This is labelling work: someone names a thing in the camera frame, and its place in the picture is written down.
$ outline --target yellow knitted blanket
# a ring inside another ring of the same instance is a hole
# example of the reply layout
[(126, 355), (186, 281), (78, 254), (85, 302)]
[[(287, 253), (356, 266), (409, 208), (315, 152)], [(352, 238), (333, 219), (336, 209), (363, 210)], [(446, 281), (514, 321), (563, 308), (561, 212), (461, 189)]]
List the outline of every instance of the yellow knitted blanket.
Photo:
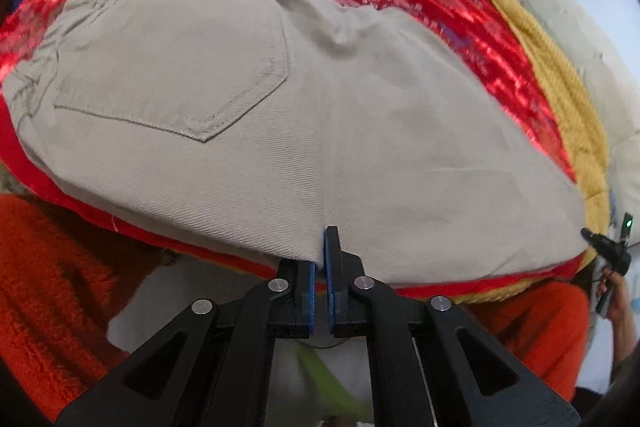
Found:
[[(533, 66), (538, 83), (556, 115), (564, 148), (574, 168), (577, 185), (584, 196), (585, 226), (594, 232), (607, 233), (609, 188), (606, 173), (609, 147), (604, 128), (591, 105), (584, 84), (569, 59), (518, 0), (491, 1), (520, 41)], [(540, 248), (545, 248), (543, 241)], [(580, 269), (589, 264), (595, 255), (593, 249), (587, 250), (580, 263)], [(502, 300), (523, 291), (538, 280), (539, 278), (532, 277), (515, 285), (481, 295), (462, 296), (456, 300)]]

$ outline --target beige fabric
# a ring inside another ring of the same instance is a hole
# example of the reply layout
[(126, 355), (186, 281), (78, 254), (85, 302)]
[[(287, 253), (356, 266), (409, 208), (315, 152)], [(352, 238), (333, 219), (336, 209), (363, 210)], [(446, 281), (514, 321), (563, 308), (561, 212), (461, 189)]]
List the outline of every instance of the beige fabric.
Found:
[(4, 95), (68, 194), (196, 245), (320, 262), (337, 225), (393, 283), (584, 249), (578, 190), (399, 10), (69, 0)]
[[(640, 216), (640, 84), (591, 16), (575, 0), (522, 0), (574, 64), (607, 133), (607, 175), (616, 202), (616, 221), (625, 212)], [(640, 229), (630, 241), (640, 242)]]

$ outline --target silver bolt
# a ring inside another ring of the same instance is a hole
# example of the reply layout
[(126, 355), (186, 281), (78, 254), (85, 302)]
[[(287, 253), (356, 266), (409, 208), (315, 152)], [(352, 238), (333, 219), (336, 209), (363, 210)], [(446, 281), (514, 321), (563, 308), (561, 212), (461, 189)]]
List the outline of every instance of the silver bolt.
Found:
[(370, 290), (373, 288), (375, 281), (368, 275), (360, 275), (353, 280), (353, 284), (361, 290)]
[(444, 295), (436, 295), (435, 297), (431, 298), (431, 306), (433, 306), (433, 308), (435, 310), (438, 310), (439, 312), (445, 312), (449, 308), (451, 308), (451, 301)]
[(213, 303), (209, 299), (200, 299), (191, 305), (191, 311), (197, 315), (206, 315), (213, 309)]
[(271, 279), (269, 281), (269, 289), (272, 292), (284, 292), (289, 287), (289, 283), (286, 279)]

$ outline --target orange fleece fabric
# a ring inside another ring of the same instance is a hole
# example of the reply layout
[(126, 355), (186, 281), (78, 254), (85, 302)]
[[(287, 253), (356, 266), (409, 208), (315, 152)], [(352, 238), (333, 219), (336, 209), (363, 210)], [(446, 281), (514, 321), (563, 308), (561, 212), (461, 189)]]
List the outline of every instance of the orange fleece fabric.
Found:
[(584, 291), (547, 281), (506, 301), (468, 309), (556, 393), (568, 402), (574, 399), (589, 330)]
[[(50, 420), (126, 357), (108, 343), (108, 322), (158, 265), (157, 251), (35, 198), (0, 194), (0, 357)], [(579, 288), (550, 281), (469, 310), (572, 399), (588, 331)]]
[(50, 420), (126, 357), (107, 341), (108, 323), (158, 265), (156, 252), (0, 194), (0, 357)]

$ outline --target human hand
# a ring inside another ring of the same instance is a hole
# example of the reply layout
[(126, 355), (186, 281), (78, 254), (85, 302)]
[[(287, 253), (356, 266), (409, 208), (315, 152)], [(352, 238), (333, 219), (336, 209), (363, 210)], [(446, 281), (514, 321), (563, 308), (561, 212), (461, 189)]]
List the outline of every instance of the human hand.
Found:
[(618, 272), (614, 272), (609, 266), (602, 269), (602, 276), (598, 284), (596, 295), (600, 298), (607, 290), (606, 283), (609, 281), (613, 284), (613, 295), (607, 309), (607, 318), (614, 324), (622, 322), (625, 317), (633, 315), (631, 310), (631, 297), (629, 296), (629, 288), (626, 280)]

